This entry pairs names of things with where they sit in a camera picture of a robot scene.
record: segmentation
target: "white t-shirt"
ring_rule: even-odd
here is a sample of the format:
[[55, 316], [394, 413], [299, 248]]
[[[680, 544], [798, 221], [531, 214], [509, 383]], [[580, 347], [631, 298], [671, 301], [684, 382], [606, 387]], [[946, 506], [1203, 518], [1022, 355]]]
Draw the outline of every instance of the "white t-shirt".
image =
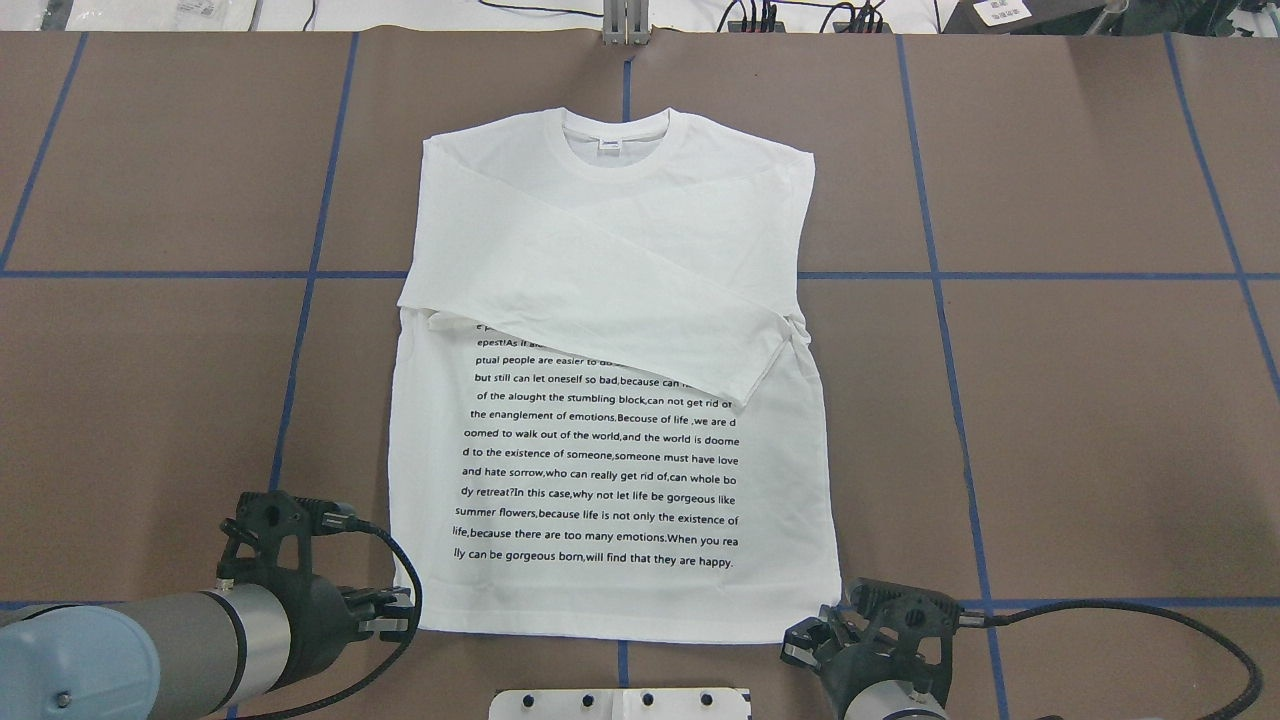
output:
[[424, 628], [776, 643], [838, 598], [813, 173], [675, 110], [424, 143], [388, 462]]

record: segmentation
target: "shirt sleeve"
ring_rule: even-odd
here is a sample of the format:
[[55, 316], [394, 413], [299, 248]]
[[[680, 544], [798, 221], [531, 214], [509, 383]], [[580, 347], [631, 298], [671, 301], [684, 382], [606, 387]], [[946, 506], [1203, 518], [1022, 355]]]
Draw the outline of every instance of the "shirt sleeve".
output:
[[466, 168], [431, 141], [399, 305], [471, 318], [740, 405], [795, 332], [778, 313]]

